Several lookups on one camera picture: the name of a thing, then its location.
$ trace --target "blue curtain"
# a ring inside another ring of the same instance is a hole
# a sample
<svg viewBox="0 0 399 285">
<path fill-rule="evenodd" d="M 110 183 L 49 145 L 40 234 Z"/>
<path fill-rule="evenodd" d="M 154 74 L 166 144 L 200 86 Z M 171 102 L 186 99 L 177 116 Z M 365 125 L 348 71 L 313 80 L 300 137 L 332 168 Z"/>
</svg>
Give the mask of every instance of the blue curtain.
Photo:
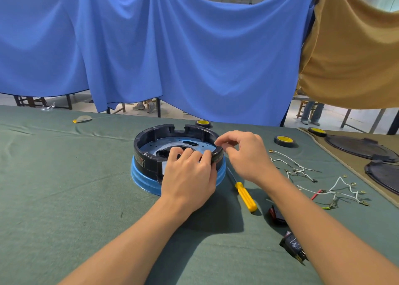
<svg viewBox="0 0 399 285">
<path fill-rule="evenodd" d="M 312 10 L 312 0 L 42 1 L 17 2 L 19 25 L 0 32 L 0 92 L 90 88 L 98 111 L 160 97 L 210 121 L 273 126 L 294 93 Z M 0 2 L 5 16 L 14 4 Z"/>
</svg>

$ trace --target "tan cloth mat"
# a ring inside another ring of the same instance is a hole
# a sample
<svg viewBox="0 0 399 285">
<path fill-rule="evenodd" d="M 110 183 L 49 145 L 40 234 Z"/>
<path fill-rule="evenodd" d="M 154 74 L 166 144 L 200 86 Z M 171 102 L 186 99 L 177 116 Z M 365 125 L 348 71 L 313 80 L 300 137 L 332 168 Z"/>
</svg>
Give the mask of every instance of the tan cloth mat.
<svg viewBox="0 0 399 285">
<path fill-rule="evenodd" d="M 316 0 L 299 85 L 313 100 L 353 109 L 399 107 L 399 12 L 363 0 Z"/>
<path fill-rule="evenodd" d="M 308 134 L 311 134 L 307 131 L 306 128 L 301 128 L 302 131 L 307 132 Z M 388 135 L 377 135 L 377 134 L 364 134 L 360 132 L 348 132 L 348 131 L 333 131 L 333 130 L 326 130 L 327 134 L 329 135 L 337 135 L 337 136 L 348 136 L 348 137 L 353 137 L 353 138 L 358 138 L 358 139 L 363 139 L 363 138 L 369 138 L 372 140 L 378 141 L 378 144 L 381 144 L 392 151 L 396 152 L 399 154 L 399 135 L 393 135 L 393 136 L 388 136 Z M 365 182 L 367 182 L 369 185 L 371 185 L 373 188 L 375 188 L 378 192 L 380 192 L 384 197 L 386 197 L 389 201 L 394 203 L 396 206 L 399 207 L 399 196 L 396 195 L 395 193 L 387 190 L 385 187 L 379 185 L 377 182 L 372 180 L 364 171 L 364 167 L 370 162 L 369 159 L 361 158 L 352 154 L 349 154 L 347 152 L 344 152 L 342 150 L 339 150 L 338 148 L 335 148 L 328 144 L 324 138 L 315 136 L 312 134 L 314 137 L 315 141 L 325 148 L 328 152 L 330 152 L 333 156 L 335 156 L 339 161 L 342 163 L 348 165 L 351 167 L 357 174 L 359 174 L 362 178 L 364 178 Z"/>
</svg>

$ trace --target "hand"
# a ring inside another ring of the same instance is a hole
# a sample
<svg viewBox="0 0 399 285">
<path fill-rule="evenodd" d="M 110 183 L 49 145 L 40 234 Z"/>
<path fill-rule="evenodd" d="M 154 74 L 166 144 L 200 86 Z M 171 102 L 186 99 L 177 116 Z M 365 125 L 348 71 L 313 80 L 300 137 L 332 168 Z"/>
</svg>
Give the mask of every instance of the hand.
<svg viewBox="0 0 399 285">
<path fill-rule="evenodd" d="M 215 192 L 217 171 L 211 166 L 212 153 L 204 154 L 186 148 L 173 147 L 170 150 L 162 180 L 161 199 L 169 200 L 184 218 L 199 209 Z"/>
<path fill-rule="evenodd" d="M 218 137 L 215 145 L 223 147 L 235 171 L 245 180 L 259 184 L 265 175 L 277 171 L 262 138 L 252 132 L 229 131 Z"/>
</svg>

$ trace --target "shoe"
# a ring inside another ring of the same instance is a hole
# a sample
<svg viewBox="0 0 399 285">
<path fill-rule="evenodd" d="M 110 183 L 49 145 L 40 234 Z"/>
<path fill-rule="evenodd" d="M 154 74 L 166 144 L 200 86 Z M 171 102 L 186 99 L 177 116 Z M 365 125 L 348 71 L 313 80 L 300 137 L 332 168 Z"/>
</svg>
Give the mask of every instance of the shoe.
<svg viewBox="0 0 399 285">
<path fill-rule="evenodd" d="M 147 111 L 147 113 L 152 114 L 154 112 L 154 109 L 155 109 L 154 102 L 148 103 L 148 111 Z"/>
<path fill-rule="evenodd" d="M 143 110 L 143 109 L 145 109 L 143 102 L 138 102 L 137 105 L 133 107 L 133 110 Z"/>
</svg>

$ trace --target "green table cloth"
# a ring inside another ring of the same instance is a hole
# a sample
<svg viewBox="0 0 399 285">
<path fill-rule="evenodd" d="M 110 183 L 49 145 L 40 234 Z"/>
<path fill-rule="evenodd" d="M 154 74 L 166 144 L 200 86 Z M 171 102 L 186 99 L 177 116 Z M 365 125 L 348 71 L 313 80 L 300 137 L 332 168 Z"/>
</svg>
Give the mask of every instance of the green table cloth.
<svg viewBox="0 0 399 285">
<path fill-rule="evenodd" d="M 72 122 L 86 114 L 93 120 Z M 158 197 L 132 181 L 133 141 L 142 130 L 169 123 L 183 129 L 194 121 L 0 106 L 0 284 L 56 284 L 136 222 Z M 252 131 L 268 149 L 321 171 L 309 172 L 318 183 L 298 176 L 295 185 L 329 189 L 338 176 L 348 175 L 347 183 L 366 191 L 371 206 L 340 200 L 329 213 L 399 264 L 398 209 L 310 136 L 292 128 L 223 123 L 213 124 L 213 130 Z M 276 135 L 292 137 L 299 147 L 277 146 Z M 276 163 L 282 172 L 287 168 Z M 225 178 L 171 238 L 147 283 L 321 284 L 309 262 L 301 265 L 279 246 L 287 228 L 264 215 L 271 207 L 267 195 L 253 183 L 245 186 L 258 212 L 249 213 Z M 331 199 L 315 201 L 323 206 Z"/>
</svg>

